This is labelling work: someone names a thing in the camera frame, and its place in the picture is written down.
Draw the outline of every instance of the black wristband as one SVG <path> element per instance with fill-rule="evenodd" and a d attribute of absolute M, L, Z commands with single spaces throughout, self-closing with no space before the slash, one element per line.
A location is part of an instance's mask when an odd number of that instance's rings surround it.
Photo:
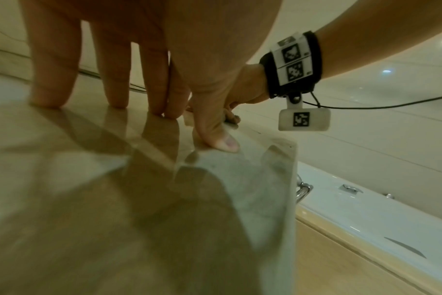
<path fill-rule="evenodd" d="M 260 64 L 265 69 L 270 98 L 311 92 L 323 72 L 320 45 L 312 32 L 278 42 L 272 52 L 260 59 Z"/>

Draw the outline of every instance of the faucet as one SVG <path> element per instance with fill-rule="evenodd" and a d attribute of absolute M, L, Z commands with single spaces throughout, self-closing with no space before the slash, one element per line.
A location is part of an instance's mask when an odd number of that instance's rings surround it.
<path fill-rule="evenodd" d="M 303 198 L 305 198 L 313 189 L 313 186 L 304 183 L 302 178 L 297 174 L 297 194 L 295 196 L 295 203 L 299 203 Z"/>

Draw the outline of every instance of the beige panel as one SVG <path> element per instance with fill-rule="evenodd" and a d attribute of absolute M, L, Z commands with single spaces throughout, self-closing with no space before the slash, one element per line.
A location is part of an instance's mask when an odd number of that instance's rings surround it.
<path fill-rule="evenodd" d="M 297 295 L 423 295 L 413 286 L 297 221 Z"/>

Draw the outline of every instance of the bathtub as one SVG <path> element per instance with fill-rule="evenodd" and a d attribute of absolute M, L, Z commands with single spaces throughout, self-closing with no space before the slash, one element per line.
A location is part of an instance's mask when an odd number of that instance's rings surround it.
<path fill-rule="evenodd" d="M 303 163 L 298 174 L 313 188 L 297 204 L 297 219 L 419 288 L 442 294 L 441 219 Z"/>

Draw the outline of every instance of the wall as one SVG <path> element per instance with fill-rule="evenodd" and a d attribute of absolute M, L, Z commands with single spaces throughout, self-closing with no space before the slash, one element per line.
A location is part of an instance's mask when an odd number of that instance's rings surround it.
<path fill-rule="evenodd" d="M 294 33 L 325 25 L 353 0 L 285 0 L 262 48 Z M 89 30 L 84 25 L 81 67 L 96 70 Z M 0 0 L 0 50 L 28 56 L 17 2 Z M 442 34 L 416 48 L 365 68 L 324 80 L 316 88 L 323 105 L 389 105 L 442 95 Z M 0 54 L 0 71 L 28 72 L 21 57 Z M 138 47 L 133 44 L 131 81 L 142 84 Z M 391 75 L 381 75 L 392 69 Z M 280 99 L 237 109 L 243 120 L 277 130 Z M 322 133 L 290 133 L 300 160 L 442 218 L 442 101 L 381 111 L 335 110 Z"/>

